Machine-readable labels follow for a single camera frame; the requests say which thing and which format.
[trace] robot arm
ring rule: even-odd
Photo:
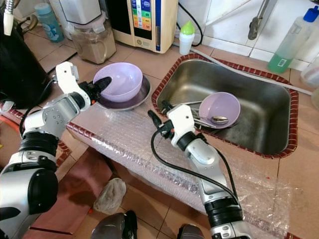
[[[219,167],[219,153],[207,144],[203,136],[195,135],[194,120],[187,105],[168,108],[168,121],[164,124],[154,112],[149,111],[158,131],[170,138],[174,147],[185,152],[194,172],[211,178],[227,187],[225,176]],[[248,225],[243,221],[242,209],[234,195],[211,182],[197,178],[200,197],[208,214],[213,239],[253,239]]]
[[[20,149],[0,174],[1,238],[19,239],[36,218],[56,202],[58,182],[56,149],[67,123],[98,100],[111,82],[77,84],[77,69],[70,62],[56,66],[63,95],[25,120]]]

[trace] plastic bag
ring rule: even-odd
[[[115,213],[122,203],[126,193],[126,185],[120,178],[114,178],[105,186],[93,208],[105,214]]]

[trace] white appliance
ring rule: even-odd
[[[99,0],[60,0],[68,22],[85,25],[101,16]]]
[[[174,41],[178,0],[104,0],[114,38],[165,53]]]

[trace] spoon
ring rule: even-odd
[[[198,120],[208,120],[214,124],[223,125],[228,123],[228,118],[225,116],[212,116],[211,118],[205,118],[205,117],[198,117]]]

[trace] stainless steel sink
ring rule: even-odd
[[[241,105],[239,123],[216,133],[218,137],[262,154],[277,154],[287,147],[289,92],[214,63],[197,59],[183,61],[159,94],[157,105],[161,110],[163,100],[175,105],[200,101],[215,92],[230,92]]]

